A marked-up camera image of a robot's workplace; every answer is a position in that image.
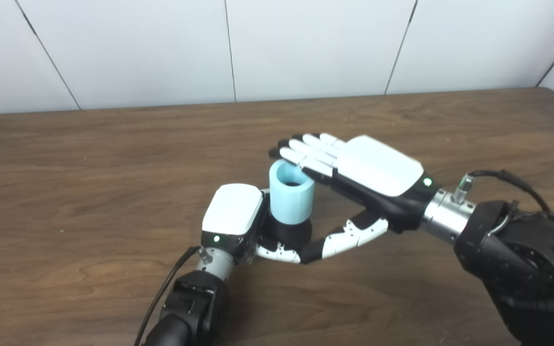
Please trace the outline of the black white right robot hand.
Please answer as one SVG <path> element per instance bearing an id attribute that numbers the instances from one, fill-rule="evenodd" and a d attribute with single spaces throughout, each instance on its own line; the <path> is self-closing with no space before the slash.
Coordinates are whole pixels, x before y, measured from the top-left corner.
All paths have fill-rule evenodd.
<path id="1" fill-rule="evenodd" d="M 301 247 L 266 235 L 256 254 L 271 260 L 308 264 L 365 245 L 387 230 L 416 230 L 440 189 L 420 162 L 366 135 L 348 141 L 325 132 L 294 135 L 280 140 L 269 156 L 364 208 L 325 238 Z"/>

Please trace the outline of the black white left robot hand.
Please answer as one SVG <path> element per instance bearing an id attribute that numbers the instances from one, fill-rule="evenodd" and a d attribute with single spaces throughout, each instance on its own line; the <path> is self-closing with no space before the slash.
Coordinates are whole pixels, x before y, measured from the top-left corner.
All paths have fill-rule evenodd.
<path id="1" fill-rule="evenodd" d="M 310 239 L 308 220 L 290 225 L 271 212 L 270 191 L 249 184 L 222 185 L 214 194 L 201 226 L 201 245 L 232 257 L 235 265 L 255 256 L 301 264 L 303 245 Z"/>

